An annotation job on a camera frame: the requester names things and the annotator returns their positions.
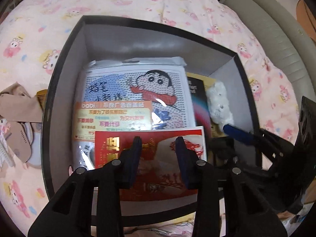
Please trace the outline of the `red gold packet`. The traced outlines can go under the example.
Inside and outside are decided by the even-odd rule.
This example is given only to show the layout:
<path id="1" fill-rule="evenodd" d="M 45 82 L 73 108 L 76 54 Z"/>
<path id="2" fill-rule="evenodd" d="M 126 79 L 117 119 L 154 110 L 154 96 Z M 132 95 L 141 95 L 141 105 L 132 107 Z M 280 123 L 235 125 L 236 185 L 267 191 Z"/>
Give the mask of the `red gold packet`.
<path id="1" fill-rule="evenodd" d="M 175 141 L 177 137 L 183 137 L 188 149 L 195 151 L 199 158 L 206 159 L 203 127 L 141 132 L 97 131 L 94 148 L 95 167 L 101 168 L 113 159 L 117 159 L 123 150 L 131 147 L 136 136 L 142 141 L 138 172 L 133 186 L 121 190 L 122 201 L 164 201 L 197 194 L 196 190 L 188 190 L 181 179 Z"/>

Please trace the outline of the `black grey storage box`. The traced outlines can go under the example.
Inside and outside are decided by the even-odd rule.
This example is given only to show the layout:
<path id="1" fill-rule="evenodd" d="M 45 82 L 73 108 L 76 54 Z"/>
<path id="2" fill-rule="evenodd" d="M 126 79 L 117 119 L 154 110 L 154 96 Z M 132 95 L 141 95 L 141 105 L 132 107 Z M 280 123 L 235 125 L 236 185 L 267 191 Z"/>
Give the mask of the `black grey storage box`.
<path id="1" fill-rule="evenodd" d="M 119 156 L 135 136 L 142 157 L 134 186 L 121 192 L 124 225 L 160 223 L 196 210 L 197 192 L 181 182 L 176 137 L 200 158 L 210 138 L 200 76 L 223 84 L 233 126 L 259 131 L 239 56 L 168 25 L 83 16 L 56 57 L 43 116 L 42 172 L 49 198 L 67 169 L 92 170 Z"/>

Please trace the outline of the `black yellow book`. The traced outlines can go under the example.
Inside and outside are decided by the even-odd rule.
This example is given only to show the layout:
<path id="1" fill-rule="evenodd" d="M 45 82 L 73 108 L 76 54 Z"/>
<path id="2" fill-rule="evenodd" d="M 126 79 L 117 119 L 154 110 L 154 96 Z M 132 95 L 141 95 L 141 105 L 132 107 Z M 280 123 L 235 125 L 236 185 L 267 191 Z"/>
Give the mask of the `black yellow book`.
<path id="1" fill-rule="evenodd" d="M 220 132 L 218 124 L 214 123 L 210 116 L 204 82 L 201 79 L 194 78 L 189 73 L 187 73 L 187 80 L 193 103 L 195 122 L 197 126 L 204 128 L 207 151 L 219 151 L 224 143 L 220 138 L 224 134 Z"/>

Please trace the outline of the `white plush toy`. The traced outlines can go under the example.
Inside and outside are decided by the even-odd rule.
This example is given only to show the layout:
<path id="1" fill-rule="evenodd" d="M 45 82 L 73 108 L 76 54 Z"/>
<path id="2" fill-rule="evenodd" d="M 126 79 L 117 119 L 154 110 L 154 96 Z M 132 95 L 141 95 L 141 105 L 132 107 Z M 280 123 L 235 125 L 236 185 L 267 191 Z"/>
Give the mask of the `white plush toy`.
<path id="1" fill-rule="evenodd" d="M 207 89 L 207 103 L 212 121 L 223 131 L 225 125 L 233 125 L 233 115 L 229 108 L 227 90 L 221 81 L 216 81 Z"/>

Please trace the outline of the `Shin-chan bead art pack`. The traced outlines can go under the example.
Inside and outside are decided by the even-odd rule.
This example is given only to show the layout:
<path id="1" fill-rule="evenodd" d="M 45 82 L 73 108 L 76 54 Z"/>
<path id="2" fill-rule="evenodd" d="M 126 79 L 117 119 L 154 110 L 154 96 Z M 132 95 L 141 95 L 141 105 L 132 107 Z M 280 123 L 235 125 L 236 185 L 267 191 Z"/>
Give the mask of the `Shin-chan bead art pack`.
<path id="1" fill-rule="evenodd" d="M 77 102 L 151 101 L 149 131 L 194 127 L 185 66 L 181 57 L 90 62 L 78 76 L 74 107 Z M 72 136 L 74 167 L 94 169 L 94 147 L 95 141 L 75 141 Z"/>

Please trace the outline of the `brown wooden comb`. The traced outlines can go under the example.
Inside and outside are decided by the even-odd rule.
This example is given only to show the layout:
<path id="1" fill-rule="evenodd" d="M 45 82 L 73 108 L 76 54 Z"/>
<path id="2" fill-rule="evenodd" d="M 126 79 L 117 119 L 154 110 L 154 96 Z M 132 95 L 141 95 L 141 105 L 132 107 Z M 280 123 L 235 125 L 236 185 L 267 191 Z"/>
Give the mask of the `brown wooden comb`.
<path id="1" fill-rule="evenodd" d="M 48 92 L 47 89 L 43 89 L 36 93 L 36 97 L 42 109 L 44 109 L 45 104 L 46 104 L 47 92 Z"/>

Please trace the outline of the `grey padded headboard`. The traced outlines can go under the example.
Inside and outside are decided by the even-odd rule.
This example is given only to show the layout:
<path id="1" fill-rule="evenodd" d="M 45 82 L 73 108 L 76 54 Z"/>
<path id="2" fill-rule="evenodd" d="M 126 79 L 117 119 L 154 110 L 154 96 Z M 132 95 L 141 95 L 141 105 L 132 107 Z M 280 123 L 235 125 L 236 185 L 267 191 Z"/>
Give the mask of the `grey padded headboard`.
<path id="1" fill-rule="evenodd" d="M 298 21 L 276 0 L 220 0 L 237 13 L 271 62 L 281 69 L 297 101 L 315 100 L 315 44 Z"/>

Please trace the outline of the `beige garment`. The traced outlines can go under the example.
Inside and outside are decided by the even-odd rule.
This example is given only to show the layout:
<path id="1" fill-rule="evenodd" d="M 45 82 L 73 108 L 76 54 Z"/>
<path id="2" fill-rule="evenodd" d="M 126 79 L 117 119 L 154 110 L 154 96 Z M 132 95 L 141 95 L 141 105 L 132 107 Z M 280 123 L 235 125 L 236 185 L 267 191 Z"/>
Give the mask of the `beige garment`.
<path id="1" fill-rule="evenodd" d="M 1 137 L 27 166 L 41 167 L 43 109 L 19 83 L 1 91 Z"/>

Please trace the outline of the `orange yellow sticker sheet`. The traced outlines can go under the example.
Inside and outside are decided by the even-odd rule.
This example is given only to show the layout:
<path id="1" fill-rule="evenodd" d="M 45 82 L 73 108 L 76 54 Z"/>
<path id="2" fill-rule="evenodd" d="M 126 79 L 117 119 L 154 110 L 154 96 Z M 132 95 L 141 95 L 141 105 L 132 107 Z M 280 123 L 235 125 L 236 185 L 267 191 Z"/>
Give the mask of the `orange yellow sticker sheet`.
<path id="1" fill-rule="evenodd" d="M 152 128 L 151 101 L 77 102 L 72 136 L 95 141 L 96 131 L 148 131 Z"/>

